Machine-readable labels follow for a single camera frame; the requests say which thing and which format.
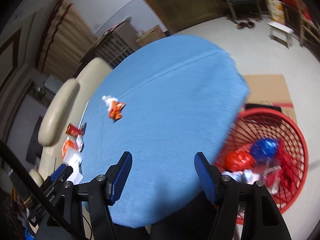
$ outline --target screw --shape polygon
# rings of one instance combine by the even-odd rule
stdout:
[[[229,175],[222,175],[222,180],[223,181],[229,181],[229,180],[231,180],[231,177],[229,176]]]
[[[103,181],[106,178],[104,175],[98,175],[97,176],[97,181]]]
[[[63,186],[64,187],[70,187],[72,185],[72,182],[71,181],[66,181]]]
[[[256,184],[257,184],[259,187],[262,187],[262,186],[264,185],[264,183],[263,183],[262,180],[256,181]]]

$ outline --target blue tablecloth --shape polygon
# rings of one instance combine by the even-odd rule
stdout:
[[[205,39],[177,35],[139,49],[88,104],[82,182],[130,151],[131,172],[110,207],[113,222],[136,228],[160,221],[200,193],[194,156],[202,151],[215,160],[247,94],[228,53]],[[122,119],[108,119],[103,95],[126,103]]]

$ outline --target brown door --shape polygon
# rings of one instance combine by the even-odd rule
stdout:
[[[176,33],[193,25],[224,15],[220,0],[145,0],[167,26]]]

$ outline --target laundry basket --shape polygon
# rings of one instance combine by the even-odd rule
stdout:
[[[253,108],[240,113],[214,165],[221,172],[224,171],[224,160],[227,153],[261,138],[281,139],[298,171],[294,178],[295,187],[289,189],[279,186],[278,193],[272,195],[280,212],[283,213],[298,197],[308,171],[308,150],[305,139],[298,126],[289,117],[268,108]],[[238,214],[238,224],[243,224],[243,215],[243,212]]]

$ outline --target beige curtain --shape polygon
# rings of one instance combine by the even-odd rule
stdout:
[[[75,6],[59,0],[40,43],[37,69],[65,82],[79,67],[79,61],[96,41]]]

